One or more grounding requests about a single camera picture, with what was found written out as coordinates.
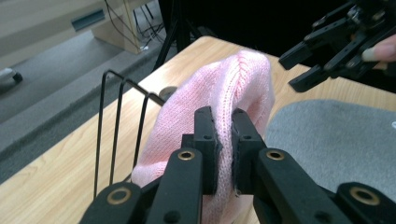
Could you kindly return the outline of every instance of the pink knitted cloth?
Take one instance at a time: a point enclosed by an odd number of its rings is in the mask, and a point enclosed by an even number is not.
[[[215,195],[204,196],[202,221],[233,222],[252,197],[237,197],[233,189],[232,113],[237,107],[247,111],[263,134],[274,100],[270,63],[257,51],[240,50],[202,67],[164,104],[132,171],[132,181],[143,187],[161,176],[171,153],[180,148],[182,134],[193,133],[194,111],[210,105],[223,149],[219,154],[218,189]]]

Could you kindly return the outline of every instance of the wooden table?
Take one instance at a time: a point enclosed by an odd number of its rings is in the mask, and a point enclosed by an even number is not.
[[[164,64],[140,85],[159,93],[166,86],[178,86],[205,64],[226,58],[242,47],[213,37],[202,37]],[[287,84],[307,67],[285,71],[277,58],[268,56],[276,104],[281,107],[308,99],[334,99],[396,111],[396,95],[356,82],[337,78],[305,93],[296,93]],[[131,90],[124,94],[120,118],[115,181],[131,172],[135,135],[143,96]],[[108,184],[110,152],[113,144],[117,102],[105,109],[99,190]],[[143,139],[149,134],[160,107],[148,104]],[[0,186],[0,223],[78,223],[92,201],[98,117],[94,116],[64,140],[12,176]],[[241,216],[243,223],[257,222],[254,212]]]

